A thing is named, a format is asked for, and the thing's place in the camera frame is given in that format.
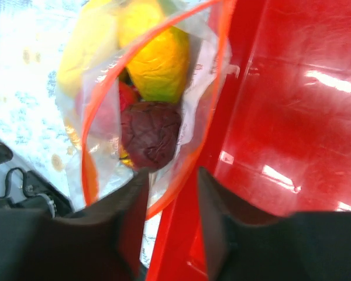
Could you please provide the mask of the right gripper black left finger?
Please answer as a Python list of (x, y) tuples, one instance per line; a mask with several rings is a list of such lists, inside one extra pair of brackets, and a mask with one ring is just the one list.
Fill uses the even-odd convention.
[(65, 217), (0, 199), (0, 280), (136, 280), (148, 196), (143, 169)]

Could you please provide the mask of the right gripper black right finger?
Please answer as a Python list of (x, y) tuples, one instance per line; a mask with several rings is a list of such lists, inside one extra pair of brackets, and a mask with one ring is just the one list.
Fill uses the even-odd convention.
[(351, 280), (351, 211), (270, 216), (198, 171), (209, 280)]

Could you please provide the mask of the dark purple fruit toy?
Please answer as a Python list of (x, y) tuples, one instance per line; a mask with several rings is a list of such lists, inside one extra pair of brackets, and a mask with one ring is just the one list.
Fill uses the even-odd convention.
[(182, 117), (178, 105), (142, 101), (121, 112), (121, 159), (133, 170), (156, 172), (173, 159)]

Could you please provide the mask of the red apple toy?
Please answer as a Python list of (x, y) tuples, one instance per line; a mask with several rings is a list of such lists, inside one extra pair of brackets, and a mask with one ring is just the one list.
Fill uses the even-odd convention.
[(120, 102), (120, 111), (123, 111), (128, 106), (139, 102), (140, 95), (136, 87), (132, 85), (127, 85), (126, 83), (119, 82), (119, 102)]

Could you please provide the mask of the clear zip top bag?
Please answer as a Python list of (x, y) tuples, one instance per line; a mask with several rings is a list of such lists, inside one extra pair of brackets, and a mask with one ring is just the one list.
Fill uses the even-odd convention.
[(235, 1), (88, 1), (56, 75), (77, 153), (66, 166), (76, 210), (149, 172), (147, 216), (182, 189), (228, 73)]

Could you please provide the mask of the yellow orange mango toy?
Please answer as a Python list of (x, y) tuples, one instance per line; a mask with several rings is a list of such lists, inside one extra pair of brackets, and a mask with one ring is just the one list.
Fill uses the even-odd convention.
[(177, 103), (187, 84), (189, 65), (189, 35), (171, 27), (139, 51), (126, 68), (144, 100)]

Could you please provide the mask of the yellow corn cob toy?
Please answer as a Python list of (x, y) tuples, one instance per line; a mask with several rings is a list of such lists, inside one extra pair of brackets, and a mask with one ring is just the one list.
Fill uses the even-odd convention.
[(159, 1), (88, 1), (64, 48), (56, 97), (75, 98), (84, 71), (130, 46), (164, 18)]

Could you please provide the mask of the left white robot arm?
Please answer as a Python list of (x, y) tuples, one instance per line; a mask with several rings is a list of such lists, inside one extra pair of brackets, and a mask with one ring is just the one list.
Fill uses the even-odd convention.
[(52, 218), (73, 212), (66, 196), (0, 140), (0, 209), (14, 208), (40, 209)]

